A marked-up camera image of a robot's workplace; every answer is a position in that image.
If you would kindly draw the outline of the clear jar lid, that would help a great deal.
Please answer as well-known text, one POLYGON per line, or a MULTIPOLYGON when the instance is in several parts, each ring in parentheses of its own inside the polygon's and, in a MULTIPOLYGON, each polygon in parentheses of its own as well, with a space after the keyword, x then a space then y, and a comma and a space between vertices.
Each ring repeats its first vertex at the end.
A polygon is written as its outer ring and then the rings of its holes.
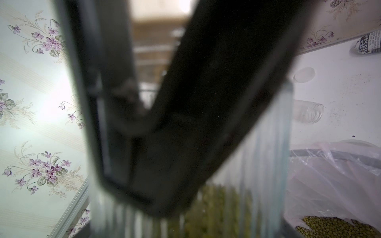
POLYGON ((305 67, 294 74, 293 81, 296 83, 307 83, 314 79, 315 76, 316 72, 314 68, 305 67))

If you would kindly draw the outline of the jar with beige lid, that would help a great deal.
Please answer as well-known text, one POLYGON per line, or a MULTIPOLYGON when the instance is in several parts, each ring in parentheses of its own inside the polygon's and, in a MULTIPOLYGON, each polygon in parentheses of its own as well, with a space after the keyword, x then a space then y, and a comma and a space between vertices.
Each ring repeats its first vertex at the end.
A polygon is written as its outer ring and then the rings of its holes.
POLYGON ((135 231, 130 205, 154 218, 186 211, 278 95, 316 3, 199 1, 153 106, 140 99, 127 1, 57 1, 87 127, 95 181, 116 207, 92 202, 83 238, 135 231))

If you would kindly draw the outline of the clear jar with mung beans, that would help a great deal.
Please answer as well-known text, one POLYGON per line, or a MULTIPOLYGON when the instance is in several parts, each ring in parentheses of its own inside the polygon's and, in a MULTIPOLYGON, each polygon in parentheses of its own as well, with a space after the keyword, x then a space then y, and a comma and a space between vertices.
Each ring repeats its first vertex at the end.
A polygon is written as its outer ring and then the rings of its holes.
POLYGON ((293 102, 293 119, 304 124, 314 124, 320 121, 324 105, 302 100, 293 102))

